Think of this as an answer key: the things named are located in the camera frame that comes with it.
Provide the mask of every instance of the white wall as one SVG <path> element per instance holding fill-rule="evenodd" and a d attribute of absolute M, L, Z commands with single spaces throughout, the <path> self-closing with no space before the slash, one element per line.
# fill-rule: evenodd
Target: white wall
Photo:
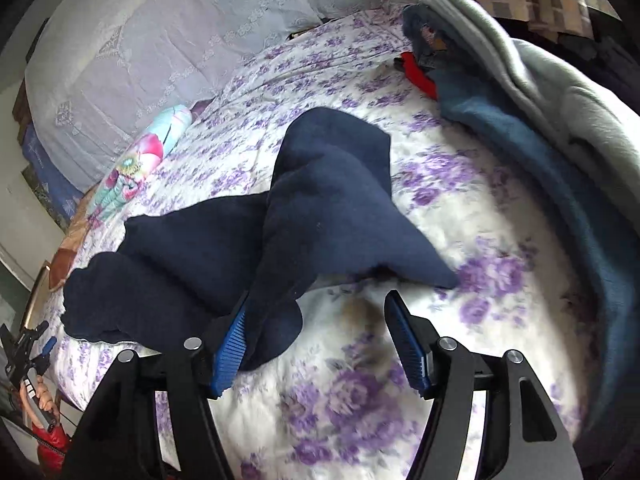
<path fill-rule="evenodd" d="M 26 67 L 25 56 L 40 25 L 62 0 L 35 0 L 0 53 L 0 262 L 31 288 L 63 233 L 24 181 L 27 167 L 17 142 L 12 108 Z"/>

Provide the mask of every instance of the silver bolt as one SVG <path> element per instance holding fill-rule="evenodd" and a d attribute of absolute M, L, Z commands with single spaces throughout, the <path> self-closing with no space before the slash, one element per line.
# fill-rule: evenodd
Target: silver bolt
<path fill-rule="evenodd" d="M 441 337 L 440 340 L 438 341 L 438 344 L 440 345 L 440 348 L 442 348 L 443 350 L 451 351 L 458 348 L 458 342 L 452 337 Z"/>
<path fill-rule="evenodd" d="M 190 337 L 184 341 L 184 347 L 187 350 L 197 350 L 202 345 L 202 339 L 199 337 Z"/>
<path fill-rule="evenodd" d="M 118 361 L 120 361 L 121 363 L 128 363 L 133 359 L 133 356 L 133 350 L 123 350 L 118 354 Z"/>
<path fill-rule="evenodd" d="M 507 352 L 507 359 L 517 365 L 524 361 L 524 355 L 519 350 L 509 350 Z"/>

